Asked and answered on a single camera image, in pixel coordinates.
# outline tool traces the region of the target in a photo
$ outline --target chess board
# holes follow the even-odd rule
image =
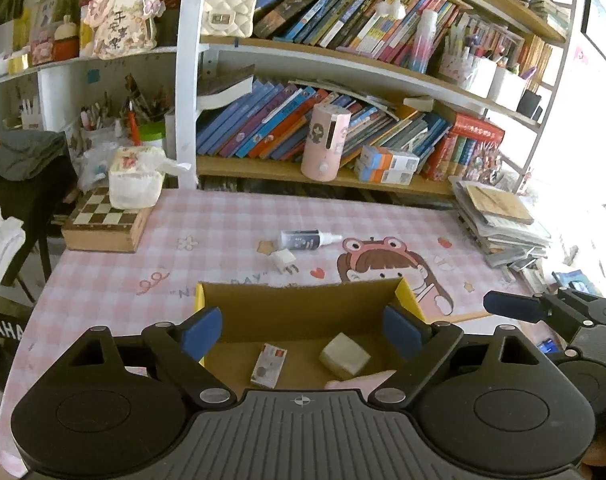
[[[80,199],[63,226],[63,237],[73,250],[135,252],[151,210],[113,208],[110,190],[99,187]]]

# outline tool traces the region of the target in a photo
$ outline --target hanging earphones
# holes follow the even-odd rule
[[[376,14],[382,18],[390,16],[395,20],[402,20],[405,17],[405,7],[401,0],[396,0],[393,4],[384,0],[376,6]]]

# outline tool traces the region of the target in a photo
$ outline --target gray cloth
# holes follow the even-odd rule
[[[69,156],[63,132],[0,132],[0,176],[5,180],[34,178],[61,155]]]

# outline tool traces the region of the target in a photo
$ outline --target checkered pattern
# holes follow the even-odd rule
[[[109,189],[99,187],[89,196],[85,203],[79,206],[69,222],[66,229],[87,229],[107,227],[118,228],[129,231],[136,221],[138,209],[121,210],[112,207],[110,203]]]
[[[14,476],[24,467],[10,415],[40,375],[93,325],[136,334],[156,321],[192,314],[195,285],[204,282],[339,282],[337,244],[296,253],[298,273],[280,274],[258,253],[281,230],[319,229],[359,240],[395,237],[420,254],[454,301],[457,319],[481,312],[492,289],[526,294],[490,269],[456,213],[340,200],[164,190],[136,254],[65,251],[16,354],[0,413],[0,461]]]

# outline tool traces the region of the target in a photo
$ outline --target metal screw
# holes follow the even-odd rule
[[[405,394],[398,388],[381,388],[376,391],[374,398],[383,404],[398,404],[405,400]]]
[[[200,393],[200,400],[208,404],[220,404],[230,397],[231,394],[224,388],[208,388]]]

